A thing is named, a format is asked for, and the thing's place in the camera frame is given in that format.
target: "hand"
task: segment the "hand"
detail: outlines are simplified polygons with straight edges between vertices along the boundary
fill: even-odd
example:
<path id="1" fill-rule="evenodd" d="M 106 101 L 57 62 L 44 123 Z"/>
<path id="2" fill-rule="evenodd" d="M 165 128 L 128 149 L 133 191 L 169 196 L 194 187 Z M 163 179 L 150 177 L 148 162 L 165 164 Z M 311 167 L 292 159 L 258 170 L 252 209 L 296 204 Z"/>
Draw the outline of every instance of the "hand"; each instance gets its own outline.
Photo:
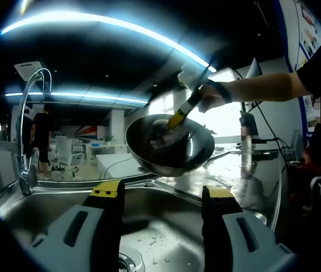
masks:
<path id="1" fill-rule="evenodd" d="M 198 106 L 200 112 L 226 104 L 223 97 L 211 85 L 204 85 L 199 91 L 203 97 Z"/>
<path id="2" fill-rule="evenodd" d="M 313 162 L 305 162 L 303 165 L 299 166 L 298 169 L 303 170 L 304 172 L 314 172 L 316 167 Z"/>

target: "faucet spout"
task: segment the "faucet spout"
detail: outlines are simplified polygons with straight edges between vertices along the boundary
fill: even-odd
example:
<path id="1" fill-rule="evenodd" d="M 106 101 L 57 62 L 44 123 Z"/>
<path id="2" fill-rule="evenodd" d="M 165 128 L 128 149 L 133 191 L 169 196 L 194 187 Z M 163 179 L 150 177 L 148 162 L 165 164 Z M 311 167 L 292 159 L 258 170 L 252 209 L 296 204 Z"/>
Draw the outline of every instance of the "faucet spout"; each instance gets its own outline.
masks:
<path id="1" fill-rule="evenodd" d="M 52 76 L 48 69 L 41 68 L 33 73 L 29 78 L 27 84 L 25 85 L 22 97 L 19 102 L 19 116 L 17 119 L 16 126 L 16 141 L 18 145 L 18 150 L 20 154 L 16 156 L 18 174 L 19 174 L 19 184 L 22 190 L 22 193 L 25 196 L 28 196 L 33 193 L 32 188 L 37 184 L 36 169 L 38 165 L 38 155 L 39 150 L 34 148 L 32 151 L 32 156 L 29 161 L 27 161 L 26 155 L 23 153 L 23 116 L 24 108 L 27 102 L 28 94 L 32 87 L 36 84 L 39 79 L 43 79 L 42 93 L 44 96 L 49 96 L 52 91 Z"/>

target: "sink basin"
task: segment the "sink basin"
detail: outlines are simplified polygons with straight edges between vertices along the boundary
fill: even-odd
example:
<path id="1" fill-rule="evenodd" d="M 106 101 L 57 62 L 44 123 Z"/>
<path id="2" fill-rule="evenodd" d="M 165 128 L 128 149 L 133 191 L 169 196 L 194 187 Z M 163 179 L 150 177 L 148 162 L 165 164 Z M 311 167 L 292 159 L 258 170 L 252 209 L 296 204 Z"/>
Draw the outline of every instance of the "sink basin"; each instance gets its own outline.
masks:
<path id="1" fill-rule="evenodd" d="M 146 271 L 203 271 L 200 199 L 166 185 L 143 184 L 126 186 L 121 245 L 141 253 Z M 0 216 L 19 242 L 29 245 L 67 209 L 82 204 L 89 192 L 35 190 L 0 211 Z"/>

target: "human arm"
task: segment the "human arm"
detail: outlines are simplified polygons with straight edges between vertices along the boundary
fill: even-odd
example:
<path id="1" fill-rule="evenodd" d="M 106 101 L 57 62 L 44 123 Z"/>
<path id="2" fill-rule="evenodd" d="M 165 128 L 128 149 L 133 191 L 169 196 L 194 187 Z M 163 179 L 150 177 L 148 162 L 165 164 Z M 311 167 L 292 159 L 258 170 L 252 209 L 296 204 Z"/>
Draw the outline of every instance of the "human arm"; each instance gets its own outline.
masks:
<path id="1" fill-rule="evenodd" d="M 310 155 L 310 149 L 311 149 L 311 146 L 308 143 L 305 150 L 302 153 L 302 157 L 305 159 L 305 164 L 313 163 L 313 159 L 311 158 L 311 155 Z"/>
<path id="2" fill-rule="evenodd" d="M 287 101 L 295 97 L 309 95 L 297 73 L 276 73 L 261 75 L 255 78 L 222 82 L 229 92 L 232 101 Z M 211 85 L 201 88 L 203 100 L 199 110 L 205 112 L 225 104 L 224 99 Z"/>
<path id="3" fill-rule="evenodd" d="M 31 128 L 31 136 L 30 136 L 30 138 L 29 138 L 29 145 L 31 145 L 32 142 L 33 142 L 33 138 L 34 138 L 34 136 L 35 136 L 35 132 L 36 132 L 36 125 L 33 124 L 33 125 L 32 125 L 32 128 Z"/>
<path id="4" fill-rule="evenodd" d="M 294 73 L 274 73 L 233 82 L 221 82 L 232 101 L 287 101 L 295 97 L 321 94 L 321 47 L 311 60 Z M 214 86 L 201 88 L 203 100 L 199 110 L 205 112 L 225 104 Z"/>

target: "white desk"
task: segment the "white desk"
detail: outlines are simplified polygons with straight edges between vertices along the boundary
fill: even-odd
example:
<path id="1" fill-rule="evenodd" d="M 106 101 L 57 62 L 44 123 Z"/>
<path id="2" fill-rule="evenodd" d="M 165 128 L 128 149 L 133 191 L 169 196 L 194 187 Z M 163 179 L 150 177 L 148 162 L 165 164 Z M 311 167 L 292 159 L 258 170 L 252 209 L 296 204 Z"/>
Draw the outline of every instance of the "white desk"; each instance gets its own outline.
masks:
<path id="1" fill-rule="evenodd" d="M 143 174 L 143 172 L 138 170 L 138 167 L 140 167 L 140 164 L 138 164 L 136 160 L 132 158 L 132 155 L 130 153 L 103 154 L 103 155 L 100 154 L 100 155 L 96 155 L 96 160 L 97 160 L 97 171 L 101 179 L 104 178 L 104 173 L 106 169 L 118 161 L 119 162 L 122 161 L 122 162 L 111 166 L 106 172 L 105 179 Z"/>
<path id="2" fill-rule="evenodd" d="M 102 150 L 102 152 L 107 154 L 126 154 L 127 153 L 127 145 L 123 144 L 103 144 L 92 145 L 90 144 L 89 148 L 92 150 Z"/>

